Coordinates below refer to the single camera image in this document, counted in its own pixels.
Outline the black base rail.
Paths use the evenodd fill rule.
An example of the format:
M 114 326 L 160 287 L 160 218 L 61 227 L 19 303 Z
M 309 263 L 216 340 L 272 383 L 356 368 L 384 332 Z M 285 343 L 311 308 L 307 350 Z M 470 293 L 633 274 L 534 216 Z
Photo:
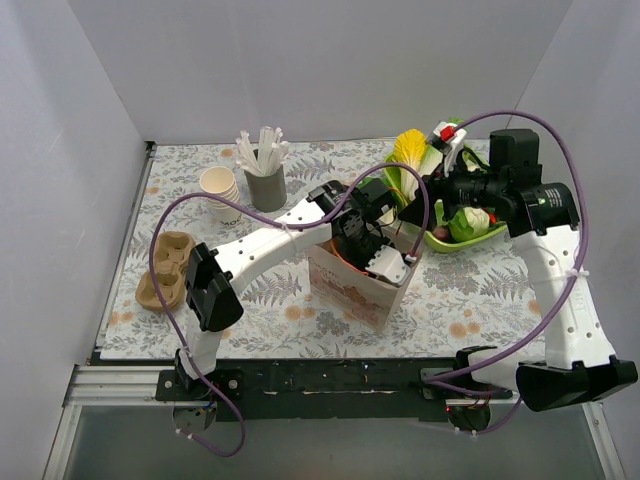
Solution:
M 427 383 L 454 361 L 441 358 L 221 359 L 205 380 L 179 365 L 159 374 L 158 401 L 213 404 L 220 421 L 235 418 L 228 397 L 246 420 L 417 418 L 444 421 L 447 400 L 460 390 Z

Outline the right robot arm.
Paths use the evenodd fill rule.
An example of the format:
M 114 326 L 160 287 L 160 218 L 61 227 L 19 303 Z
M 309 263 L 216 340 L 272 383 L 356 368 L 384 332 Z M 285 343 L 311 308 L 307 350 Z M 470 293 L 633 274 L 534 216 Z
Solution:
M 586 218 L 578 213 L 573 191 L 562 183 L 542 181 L 539 137 L 530 129 L 503 129 L 490 135 L 488 168 L 470 171 L 462 160 L 466 133 L 440 123 L 428 138 L 443 162 L 424 176 L 424 190 L 400 213 L 419 225 L 434 216 L 440 201 L 451 220 L 463 207 L 488 208 L 504 221 L 524 260 L 543 327 L 541 360 L 520 355 L 518 346 L 491 356 L 493 347 L 465 349 L 452 373 L 454 389 L 475 397 L 488 384 L 513 390 L 536 412 L 602 400 L 638 380 L 634 362 L 621 360 L 597 316 L 587 273 L 582 268 Z

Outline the floral table mat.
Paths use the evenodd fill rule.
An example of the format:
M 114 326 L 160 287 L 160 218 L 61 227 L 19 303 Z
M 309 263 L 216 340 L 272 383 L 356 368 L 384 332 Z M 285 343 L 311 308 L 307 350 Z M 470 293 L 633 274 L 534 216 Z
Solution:
M 136 287 L 148 268 L 157 224 L 217 246 L 257 228 L 250 218 L 220 225 L 207 203 L 195 197 L 201 174 L 214 166 L 234 170 L 240 202 L 250 195 L 230 145 L 160 146 L 141 192 L 127 252 L 120 267 L 111 317 L 101 343 L 107 361 L 170 360 L 178 333 L 191 312 L 172 317 L 143 309 Z M 441 254 L 426 249 L 401 305 L 382 331 L 355 313 L 330 305 L 311 292 L 308 263 L 298 255 L 272 268 L 243 293 L 242 319 L 227 330 L 222 358 L 373 358 L 450 356 L 467 346 L 506 347 L 540 320 L 526 267 L 506 234 L 476 246 Z

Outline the grey straw holder cup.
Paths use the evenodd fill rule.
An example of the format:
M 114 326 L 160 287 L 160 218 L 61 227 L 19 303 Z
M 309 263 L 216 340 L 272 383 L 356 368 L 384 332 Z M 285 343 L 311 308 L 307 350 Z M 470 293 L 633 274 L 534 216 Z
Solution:
M 252 205 L 259 211 L 269 213 L 281 209 L 287 201 L 284 166 L 269 176 L 256 176 L 244 172 Z

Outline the brown paper bag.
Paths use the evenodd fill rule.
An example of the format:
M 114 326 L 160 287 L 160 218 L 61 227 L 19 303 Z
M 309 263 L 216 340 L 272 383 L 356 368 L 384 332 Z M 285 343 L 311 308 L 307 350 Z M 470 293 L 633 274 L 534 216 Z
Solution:
M 311 293 L 378 332 L 399 308 L 419 266 L 416 262 L 404 284 L 397 287 L 358 273 L 334 255 L 329 242 L 310 247 L 306 255 Z

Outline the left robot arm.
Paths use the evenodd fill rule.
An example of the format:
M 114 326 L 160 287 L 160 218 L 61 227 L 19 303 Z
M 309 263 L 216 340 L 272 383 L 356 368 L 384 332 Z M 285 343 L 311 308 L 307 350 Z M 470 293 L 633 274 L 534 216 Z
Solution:
M 380 179 L 349 191 L 338 181 L 314 189 L 275 226 L 210 249 L 196 245 L 186 271 L 186 301 L 196 318 L 176 354 L 178 387 L 193 400 L 213 386 L 221 333 L 243 315 L 239 296 L 257 277 L 306 249 L 329 242 L 349 264 L 395 286 L 409 272 L 403 255 L 383 235 L 379 218 L 394 198 Z

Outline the green napa cabbage toy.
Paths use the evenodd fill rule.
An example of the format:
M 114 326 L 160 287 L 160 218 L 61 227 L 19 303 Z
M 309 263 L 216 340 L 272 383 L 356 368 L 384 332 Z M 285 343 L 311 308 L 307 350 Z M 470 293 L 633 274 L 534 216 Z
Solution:
M 448 124 L 451 124 L 455 130 L 461 129 L 464 127 L 464 120 L 458 117 L 451 117 L 447 120 Z

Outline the stack of paper cups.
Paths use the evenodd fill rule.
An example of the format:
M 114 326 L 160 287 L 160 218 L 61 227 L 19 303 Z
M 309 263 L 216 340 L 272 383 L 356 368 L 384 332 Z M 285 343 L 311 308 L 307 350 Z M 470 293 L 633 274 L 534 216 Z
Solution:
M 239 190 L 232 170 L 224 166 L 214 166 L 204 171 L 199 180 L 200 188 L 205 193 L 215 194 L 223 199 L 236 203 Z M 219 200 L 208 200 L 215 219 L 227 227 L 235 226 L 242 218 L 242 213 Z

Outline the yellow napa cabbage toy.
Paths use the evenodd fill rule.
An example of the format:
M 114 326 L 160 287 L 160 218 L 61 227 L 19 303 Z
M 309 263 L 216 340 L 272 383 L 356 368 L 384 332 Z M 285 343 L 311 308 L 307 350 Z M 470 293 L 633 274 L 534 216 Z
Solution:
M 401 133 L 395 141 L 393 157 L 397 163 L 405 164 L 415 170 L 420 176 L 427 174 L 427 155 L 429 145 L 425 134 L 417 129 L 410 129 Z M 415 199 L 418 188 L 416 178 L 407 170 L 400 169 L 400 191 L 408 201 Z

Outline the green vegetable tray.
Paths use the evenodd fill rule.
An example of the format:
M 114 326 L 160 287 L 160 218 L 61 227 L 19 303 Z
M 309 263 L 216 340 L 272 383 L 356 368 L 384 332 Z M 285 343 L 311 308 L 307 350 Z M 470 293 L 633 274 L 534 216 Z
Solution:
M 488 142 L 467 144 L 463 147 L 462 158 L 469 172 L 474 170 L 488 170 L 489 161 Z M 480 146 L 477 153 L 473 146 Z M 426 154 L 422 162 L 424 173 L 431 173 L 441 163 L 441 154 L 432 147 L 426 147 Z M 396 200 L 397 212 L 409 202 L 402 190 L 401 169 L 393 167 L 384 170 L 383 181 L 392 191 Z M 470 247 L 506 230 L 505 222 L 500 221 L 493 210 L 485 208 L 460 208 L 452 220 L 444 215 L 442 200 L 435 203 L 435 213 L 430 214 L 430 220 L 436 221 L 436 226 L 424 235 L 425 242 L 434 250 L 441 253 L 451 253 Z

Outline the cardboard cup carrier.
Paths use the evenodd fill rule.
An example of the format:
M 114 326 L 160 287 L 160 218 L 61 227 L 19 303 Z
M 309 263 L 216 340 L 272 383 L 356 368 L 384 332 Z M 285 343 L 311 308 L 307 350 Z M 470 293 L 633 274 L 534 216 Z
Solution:
M 185 300 L 184 277 L 189 254 L 194 246 L 194 239 L 185 232 L 166 231 L 156 240 L 153 254 L 154 270 L 161 293 L 170 310 L 174 310 Z M 141 277 L 135 298 L 146 310 L 155 312 L 163 310 L 149 271 Z

